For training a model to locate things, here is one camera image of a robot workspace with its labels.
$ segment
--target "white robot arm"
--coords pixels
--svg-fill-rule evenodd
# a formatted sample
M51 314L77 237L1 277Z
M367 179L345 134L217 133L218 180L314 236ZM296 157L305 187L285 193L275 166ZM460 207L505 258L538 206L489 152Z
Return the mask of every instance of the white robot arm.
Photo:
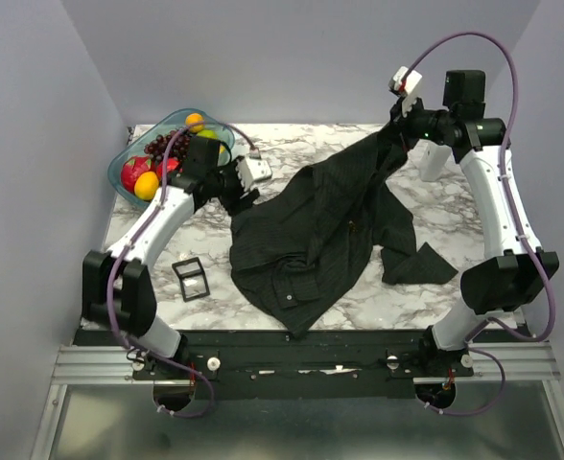
M389 83L400 98L391 110L402 139L423 139L426 149L418 167L423 181L439 179L446 161L454 156L470 185L482 222L485 262L461 276L461 299L433 326L439 350L461 350L469 333L487 318L516 310L537 295L542 284L521 243L505 194L500 168L500 147L505 125L499 119L484 119L484 73L447 73L444 105L449 110L425 110L418 98L421 76L402 67ZM556 253L545 253L533 233L514 179L511 150L505 152L505 176L516 203L522 238L551 277L558 269Z
M182 174L170 177L164 202L158 189L146 211L125 236L106 253L91 251L82 265L82 315L108 324L104 286L114 261L121 258L122 286L114 289L121 329L132 341L162 357L181 353L182 335L156 314L150 273L177 229L211 198L216 197L230 215L252 205L255 185L271 178L271 168L261 158L239 157L218 167L218 141L196 137L191 141ZM150 224L135 238L145 221Z

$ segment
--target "screw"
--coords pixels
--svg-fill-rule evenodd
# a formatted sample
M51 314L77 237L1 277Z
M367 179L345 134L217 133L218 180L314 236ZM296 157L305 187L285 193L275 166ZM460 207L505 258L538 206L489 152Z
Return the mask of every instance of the screw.
M471 356L463 355L461 357L461 366L463 366L464 368L469 369L470 367L472 367L473 364L474 364L474 359L472 359Z
M212 356L207 360L207 368L212 371L218 371L218 369L220 369L221 367L221 361L216 357L216 356Z
M390 369L391 371L394 371L395 369L397 369L399 367L399 362L397 362L397 356L395 355L390 355L387 358L387 367L388 369Z

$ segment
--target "marble table surface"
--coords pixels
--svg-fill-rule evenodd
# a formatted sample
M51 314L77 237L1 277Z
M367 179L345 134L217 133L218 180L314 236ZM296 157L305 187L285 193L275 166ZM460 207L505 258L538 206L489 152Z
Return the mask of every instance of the marble table surface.
M271 181L262 184L260 199L279 193L303 166L362 139L380 128L376 125L238 125L270 162ZM148 130L137 126L133 140ZM414 214L420 245L428 242L459 272L483 260L482 229L469 185L452 162L436 183L418 177L417 164L424 146L410 152L410 160L394 174L388 185ZM234 154L247 152L238 139ZM105 247L116 242L135 223L140 211L117 196L106 235ZM210 202L173 236L152 273L158 314L169 325L183 330L279 330L283 326L253 307L230 278L228 249L231 245L230 217L220 204ZM313 326L313 330L423 329L434 324L459 299L459 276L444 286L388 286L381 281L380 248L374 247L371 261L359 282ZM198 256L204 266L211 295L184 303L174 262ZM511 315L510 325L519 321Z

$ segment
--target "green apple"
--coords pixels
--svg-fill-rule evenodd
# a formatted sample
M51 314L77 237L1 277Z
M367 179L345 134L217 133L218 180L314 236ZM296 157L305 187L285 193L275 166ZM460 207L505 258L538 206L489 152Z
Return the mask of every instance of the green apple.
M208 139L218 139L218 135L211 129L202 129L197 133L199 137L206 137Z

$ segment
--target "gray wall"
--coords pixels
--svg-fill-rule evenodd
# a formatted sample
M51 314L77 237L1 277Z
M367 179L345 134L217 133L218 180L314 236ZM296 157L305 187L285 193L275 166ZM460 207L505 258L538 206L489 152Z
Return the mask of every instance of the gray wall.
M521 89L518 121L512 130L516 177L536 234L561 260L553 279L559 309L552 345L564 390L564 0L541 2L513 55ZM510 94L505 71L487 100L492 115L507 117ZM534 328L541 330L547 317L546 298L536 299L526 312Z
M62 0L130 123L184 106L234 122L384 122L388 79L451 32L513 46L538 0ZM444 72L504 61L476 38L421 70L441 103Z
M29 457L126 137L62 4L0 0L0 460Z

